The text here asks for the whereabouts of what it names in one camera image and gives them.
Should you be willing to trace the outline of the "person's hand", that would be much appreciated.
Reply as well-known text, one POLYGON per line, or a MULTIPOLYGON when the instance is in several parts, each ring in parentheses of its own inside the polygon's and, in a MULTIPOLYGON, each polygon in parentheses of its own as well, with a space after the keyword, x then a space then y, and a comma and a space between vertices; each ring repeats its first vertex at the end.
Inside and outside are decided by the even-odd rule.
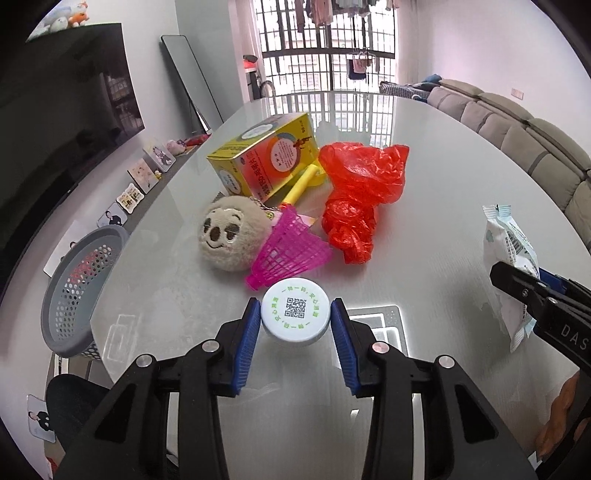
POLYGON ((570 377, 561 387, 559 395, 554 399, 550 409, 550 417, 535 439, 536 459, 545 461, 564 439, 567 433, 568 414, 572 411, 575 397, 582 393, 586 380, 581 371, 570 377))

